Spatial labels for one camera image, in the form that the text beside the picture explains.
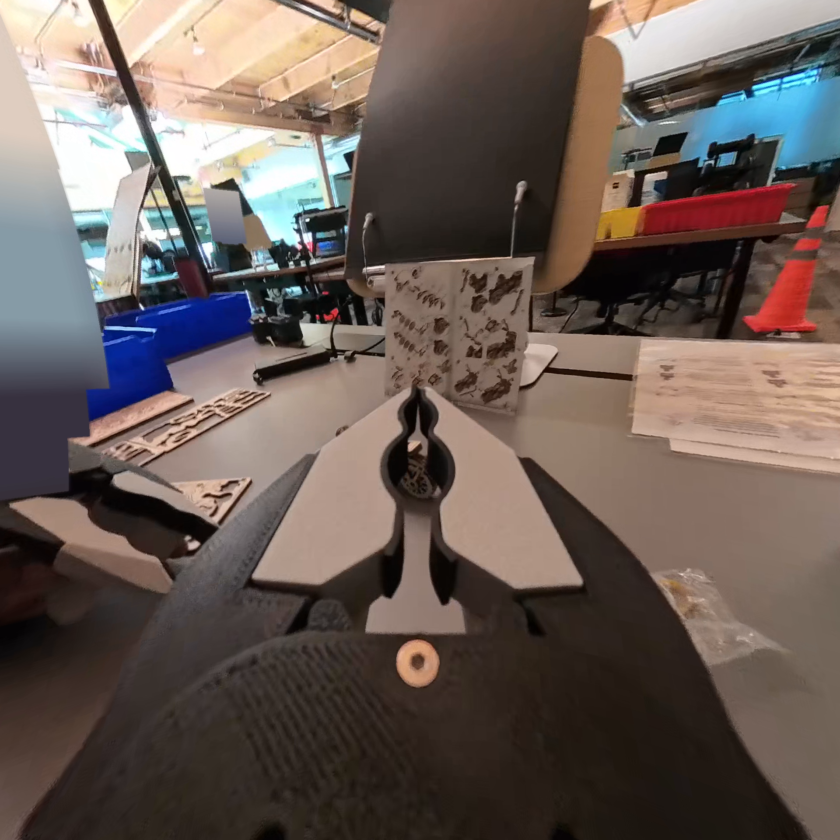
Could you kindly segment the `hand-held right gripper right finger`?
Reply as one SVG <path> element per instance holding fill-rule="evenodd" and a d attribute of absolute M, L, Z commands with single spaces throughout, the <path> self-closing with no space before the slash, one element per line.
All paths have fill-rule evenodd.
<path fill-rule="evenodd" d="M 417 390 L 440 489 L 429 573 L 442 604 L 508 604 L 584 583 L 515 451 L 429 388 Z"/>

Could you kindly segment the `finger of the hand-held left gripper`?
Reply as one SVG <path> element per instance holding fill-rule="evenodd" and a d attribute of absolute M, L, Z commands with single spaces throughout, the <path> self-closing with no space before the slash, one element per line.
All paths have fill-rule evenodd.
<path fill-rule="evenodd" d="M 188 553 L 192 541 L 204 544 L 216 523 L 179 490 L 135 472 L 111 476 L 91 493 L 88 515 L 100 528 L 158 560 Z"/>
<path fill-rule="evenodd" d="M 77 501 L 34 497 L 10 508 L 60 542 L 52 566 L 70 581 L 104 587 L 116 583 L 166 594 L 172 578 L 154 556 L 135 549 L 120 534 L 99 528 Z"/>

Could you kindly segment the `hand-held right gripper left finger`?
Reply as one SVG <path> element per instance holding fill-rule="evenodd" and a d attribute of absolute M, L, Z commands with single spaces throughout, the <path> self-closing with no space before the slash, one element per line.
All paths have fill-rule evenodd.
<path fill-rule="evenodd" d="M 417 397 L 397 394 L 321 447 L 255 566 L 255 585 L 336 601 L 394 595 L 404 564 L 397 485 Z"/>

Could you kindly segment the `wooden sheet with round holes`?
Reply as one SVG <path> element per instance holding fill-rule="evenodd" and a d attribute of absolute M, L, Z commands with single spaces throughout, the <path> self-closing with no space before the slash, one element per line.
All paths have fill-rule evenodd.
<path fill-rule="evenodd" d="M 249 477 L 175 482 L 179 490 L 216 525 L 221 525 L 251 487 Z"/>

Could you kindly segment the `wooden motorcycle model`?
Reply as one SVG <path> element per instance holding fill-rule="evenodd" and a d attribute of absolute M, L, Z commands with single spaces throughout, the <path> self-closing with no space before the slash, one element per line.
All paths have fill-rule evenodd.
<path fill-rule="evenodd" d="M 420 501 L 430 501 L 440 496 L 438 484 L 427 468 L 424 445 L 418 440 L 408 442 L 406 472 L 397 486 L 405 496 Z"/>

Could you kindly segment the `grey desk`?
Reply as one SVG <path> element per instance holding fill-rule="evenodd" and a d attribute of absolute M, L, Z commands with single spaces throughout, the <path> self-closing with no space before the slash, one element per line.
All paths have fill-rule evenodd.
<path fill-rule="evenodd" d="M 838 476 L 672 453 L 631 435 L 636 339 L 544 334 L 553 368 L 520 395 L 516 416 L 476 421 L 531 457 L 652 572 L 695 569 L 743 623 L 784 648 L 713 669 L 757 763 L 813 838 L 838 838 Z M 176 390 L 204 403 L 253 385 L 258 356 L 287 354 L 250 337 L 169 364 Z M 270 381 L 271 396 L 159 458 L 169 481 L 249 477 L 237 510 L 384 402 L 382 359 L 360 356 Z M 464 629 L 434 597 L 421 557 L 428 521 L 406 515 L 400 590 L 376 602 L 373 632 Z M 2 642 L 2 838 L 18 828 L 100 717 L 156 599 L 100 595 L 71 626 Z"/>

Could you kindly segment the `reddish wooden parts sheet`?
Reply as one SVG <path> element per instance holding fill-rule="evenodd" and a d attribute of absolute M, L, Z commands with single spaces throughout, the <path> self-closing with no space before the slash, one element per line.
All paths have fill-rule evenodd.
<path fill-rule="evenodd" d="M 117 437 L 175 409 L 194 403 L 193 397 L 176 391 L 149 396 L 132 405 L 90 421 L 89 434 L 69 441 L 78 445 L 95 446 Z"/>

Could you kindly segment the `wooden sheet with rectangular cut-outs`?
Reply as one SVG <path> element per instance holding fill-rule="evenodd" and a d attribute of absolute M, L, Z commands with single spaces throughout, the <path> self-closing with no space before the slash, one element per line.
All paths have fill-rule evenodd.
<path fill-rule="evenodd" d="M 230 390 L 189 411 L 167 418 L 142 434 L 120 441 L 104 449 L 102 454 L 126 464 L 147 466 L 269 397 L 270 393 L 264 390 Z"/>

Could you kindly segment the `white monitor stand base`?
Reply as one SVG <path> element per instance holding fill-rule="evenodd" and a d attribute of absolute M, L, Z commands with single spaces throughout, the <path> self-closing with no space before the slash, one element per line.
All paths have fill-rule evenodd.
<path fill-rule="evenodd" d="M 534 385 L 550 367 L 558 352 L 551 344 L 529 342 L 522 357 L 519 388 L 523 390 Z"/>

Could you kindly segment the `flat black box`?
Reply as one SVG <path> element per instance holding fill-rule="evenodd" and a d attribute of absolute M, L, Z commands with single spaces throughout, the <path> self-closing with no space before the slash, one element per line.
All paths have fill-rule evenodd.
<path fill-rule="evenodd" d="M 332 360 L 333 354 L 329 350 L 320 346 L 311 347 L 271 362 L 257 363 L 252 374 L 253 382 L 257 385 L 263 385 L 265 382 L 283 375 L 319 367 Z"/>

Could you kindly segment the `black battery charger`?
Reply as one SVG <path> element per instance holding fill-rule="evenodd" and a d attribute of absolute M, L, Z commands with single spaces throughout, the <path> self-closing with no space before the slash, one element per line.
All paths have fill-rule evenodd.
<path fill-rule="evenodd" d="M 304 344 L 300 321 L 281 314 L 269 316 L 257 313 L 248 320 L 254 341 L 273 347 L 300 347 Z"/>

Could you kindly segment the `instruction sheet in clear stand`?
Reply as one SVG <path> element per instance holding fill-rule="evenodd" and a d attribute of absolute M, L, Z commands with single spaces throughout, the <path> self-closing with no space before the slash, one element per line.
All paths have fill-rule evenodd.
<path fill-rule="evenodd" d="M 514 414 L 528 345 L 533 257 L 385 267 L 384 394 L 429 387 Z"/>

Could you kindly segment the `clear plastic parts bag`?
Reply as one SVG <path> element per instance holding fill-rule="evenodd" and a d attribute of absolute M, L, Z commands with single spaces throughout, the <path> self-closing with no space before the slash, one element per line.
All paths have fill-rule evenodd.
<path fill-rule="evenodd" d="M 757 654 L 789 654 L 786 648 L 741 622 L 704 571 L 663 570 L 651 576 L 707 666 L 722 666 Z"/>

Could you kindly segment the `black office chair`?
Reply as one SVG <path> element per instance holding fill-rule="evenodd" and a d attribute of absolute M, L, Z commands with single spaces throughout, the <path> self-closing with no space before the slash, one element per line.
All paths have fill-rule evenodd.
<path fill-rule="evenodd" d="M 573 314 L 583 302 L 595 304 L 595 321 L 573 333 L 643 338 L 647 333 L 640 326 L 654 325 L 662 312 L 688 305 L 698 311 L 694 319 L 701 319 L 710 277 L 719 272 L 667 260 L 592 259 L 565 288 L 574 299 Z"/>

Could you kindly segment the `cardboard panel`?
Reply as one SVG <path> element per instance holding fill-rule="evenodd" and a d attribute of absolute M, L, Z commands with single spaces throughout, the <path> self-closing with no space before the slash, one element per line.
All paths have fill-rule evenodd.
<path fill-rule="evenodd" d="M 101 292 L 106 300 L 140 294 L 140 216 L 158 167 L 150 161 L 119 182 L 106 239 Z"/>

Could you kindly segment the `long wooden background table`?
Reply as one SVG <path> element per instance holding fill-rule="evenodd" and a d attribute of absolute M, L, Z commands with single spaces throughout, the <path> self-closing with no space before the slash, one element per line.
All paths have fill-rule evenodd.
<path fill-rule="evenodd" d="M 342 256 L 217 272 L 211 276 L 211 291 L 244 293 L 252 316 L 289 314 L 310 322 L 352 322 L 354 292 L 344 277 Z"/>

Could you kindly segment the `paper in plastic sleeve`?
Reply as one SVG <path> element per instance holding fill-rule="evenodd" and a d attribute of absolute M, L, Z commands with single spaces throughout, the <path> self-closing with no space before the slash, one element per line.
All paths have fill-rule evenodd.
<path fill-rule="evenodd" d="M 642 339 L 629 416 L 673 453 L 838 476 L 838 344 Z"/>

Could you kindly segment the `yellow plastic bin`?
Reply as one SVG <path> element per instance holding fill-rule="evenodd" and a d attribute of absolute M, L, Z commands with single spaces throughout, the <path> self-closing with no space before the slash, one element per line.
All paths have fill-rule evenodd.
<path fill-rule="evenodd" d="M 644 206 L 632 206 L 601 213 L 595 234 L 596 242 L 634 238 L 644 232 Z"/>

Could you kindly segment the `black metal pole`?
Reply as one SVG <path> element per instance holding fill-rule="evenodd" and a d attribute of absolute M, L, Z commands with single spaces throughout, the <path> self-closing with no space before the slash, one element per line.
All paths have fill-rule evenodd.
<path fill-rule="evenodd" d="M 104 1 L 89 1 L 88 4 L 96 20 L 99 33 L 108 51 L 113 68 L 117 73 L 122 91 L 125 94 L 140 130 L 141 137 L 150 156 L 150 161 L 157 168 L 157 176 L 161 182 L 164 196 L 172 211 L 176 226 L 181 232 L 184 248 L 192 266 L 192 273 L 201 281 L 203 291 L 207 292 L 209 282 L 207 260 L 197 236 L 193 218 L 187 209 L 181 188 L 176 183 L 166 163 L 165 156 L 154 133 L 149 113 L 137 88 L 130 64 L 119 42 L 119 37 L 109 11 Z"/>

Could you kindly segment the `wooden table with black legs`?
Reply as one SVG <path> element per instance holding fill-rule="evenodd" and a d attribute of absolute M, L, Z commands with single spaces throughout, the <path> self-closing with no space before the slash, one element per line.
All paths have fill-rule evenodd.
<path fill-rule="evenodd" d="M 726 296 L 717 322 L 715 339 L 729 340 L 739 315 L 743 292 L 746 287 L 754 247 L 757 242 L 772 242 L 780 236 L 798 235 L 806 229 L 807 221 L 789 213 L 771 224 L 754 224 L 740 227 L 707 228 L 667 234 L 638 235 L 630 238 L 611 238 L 595 242 L 592 253 L 611 253 L 636 249 L 669 248 L 705 243 L 729 242 L 738 244 L 730 264 Z"/>

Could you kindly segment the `orange traffic cone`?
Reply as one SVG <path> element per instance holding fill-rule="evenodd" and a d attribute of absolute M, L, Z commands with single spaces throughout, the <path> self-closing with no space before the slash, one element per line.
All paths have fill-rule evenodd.
<path fill-rule="evenodd" d="M 806 311 L 829 213 L 828 205 L 819 206 L 814 211 L 760 310 L 742 318 L 753 333 L 771 335 L 816 331 L 816 325 L 806 317 Z"/>

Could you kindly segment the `red plastic bin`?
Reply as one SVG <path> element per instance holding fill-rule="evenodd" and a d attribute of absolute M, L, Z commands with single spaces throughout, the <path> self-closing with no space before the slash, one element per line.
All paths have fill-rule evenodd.
<path fill-rule="evenodd" d="M 794 189 L 781 182 L 748 190 L 692 196 L 647 205 L 640 235 L 775 224 Z"/>

